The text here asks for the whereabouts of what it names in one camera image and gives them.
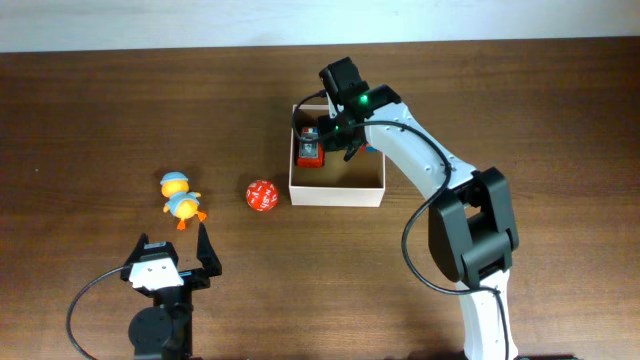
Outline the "multicoloured puzzle cube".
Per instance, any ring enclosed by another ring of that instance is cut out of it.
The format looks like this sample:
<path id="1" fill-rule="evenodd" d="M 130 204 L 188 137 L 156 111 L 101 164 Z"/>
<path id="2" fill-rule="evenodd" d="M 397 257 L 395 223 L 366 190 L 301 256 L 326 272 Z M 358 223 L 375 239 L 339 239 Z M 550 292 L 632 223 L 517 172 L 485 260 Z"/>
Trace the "multicoloured puzzle cube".
<path id="1" fill-rule="evenodd" d="M 372 147 L 370 144 L 366 144 L 360 149 L 360 152 L 373 153 L 373 152 L 376 152 L 376 149 Z"/>

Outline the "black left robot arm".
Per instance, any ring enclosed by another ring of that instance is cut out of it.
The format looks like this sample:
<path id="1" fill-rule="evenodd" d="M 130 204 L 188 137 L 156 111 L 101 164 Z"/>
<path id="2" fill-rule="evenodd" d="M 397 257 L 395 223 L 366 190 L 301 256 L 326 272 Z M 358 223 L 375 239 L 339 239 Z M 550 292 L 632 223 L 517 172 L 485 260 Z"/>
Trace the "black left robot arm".
<path id="1" fill-rule="evenodd" d="M 151 243 L 140 236 L 124 263 L 120 278 L 150 298 L 153 305 L 139 311 L 128 328 L 135 360 L 184 360 L 193 356 L 192 293 L 210 287 L 222 265 L 200 224 L 196 244 L 200 266 L 179 270 L 179 257 L 170 242 Z"/>

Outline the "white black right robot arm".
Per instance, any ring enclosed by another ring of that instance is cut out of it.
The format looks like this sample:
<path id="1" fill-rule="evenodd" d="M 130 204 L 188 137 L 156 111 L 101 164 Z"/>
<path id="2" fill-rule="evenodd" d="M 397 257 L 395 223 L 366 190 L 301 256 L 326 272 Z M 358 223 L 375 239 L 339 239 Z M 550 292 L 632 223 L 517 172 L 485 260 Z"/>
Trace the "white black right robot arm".
<path id="1" fill-rule="evenodd" d="M 519 237 L 506 177 L 496 168 L 478 170 L 453 155 L 418 123 L 394 90 L 370 87 L 350 58 L 327 65 L 319 77 L 331 109 L 329 123 L 321 128 L 323 147 L 353 156 L 369 144 L 424 197 L 401 235 L 402 255 L 410 257 L 409 233 L 426 214 L 431 257 L 455 285 L 436 290 L 460 300 L 465 356 L 516 358 L 507 284 Z"/>

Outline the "red toy car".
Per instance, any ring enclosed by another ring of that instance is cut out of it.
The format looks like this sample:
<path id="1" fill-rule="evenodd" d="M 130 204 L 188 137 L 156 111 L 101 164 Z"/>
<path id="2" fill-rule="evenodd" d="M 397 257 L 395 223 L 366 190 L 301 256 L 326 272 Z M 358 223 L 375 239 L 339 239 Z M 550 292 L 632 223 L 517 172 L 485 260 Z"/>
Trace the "red toy car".
<path id="1" fill-rule="evenodd" d="M 324 166 L 324 150 L 316 139 L 319 137 L 317 127 L 303 127 L 302 138 L 311 139 L 313 143 L 298 142 L 296 166 L 299 168 L 322 168 Z"/>

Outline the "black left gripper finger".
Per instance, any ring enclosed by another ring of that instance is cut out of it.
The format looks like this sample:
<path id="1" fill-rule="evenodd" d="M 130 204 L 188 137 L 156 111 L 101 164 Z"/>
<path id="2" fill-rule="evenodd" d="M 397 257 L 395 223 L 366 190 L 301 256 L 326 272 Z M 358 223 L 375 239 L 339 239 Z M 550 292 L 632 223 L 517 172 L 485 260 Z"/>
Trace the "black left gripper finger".
<path id="1" fill-rule="evenodd" d="M 145 233 L 142 233 L 140 238 L 138 239 L 134 249 L 131 254 L 125 260 L 123 266 L 124 268 L 120 272 L 120 279 L 122 281 L 128 281 L 129 276 L 131 274 L 131 269 L 133 265 L 140 261 L 140 258 L 144 254 L 145 246 L 149 243 L 149 238 Z"/>
<path id="2" fill-rule="evenodd" d="M 206 227 L 203 223 L 198 227 L 196 258 L 208 277 L 220 276 L 222 265 L 210 242 Z"/>

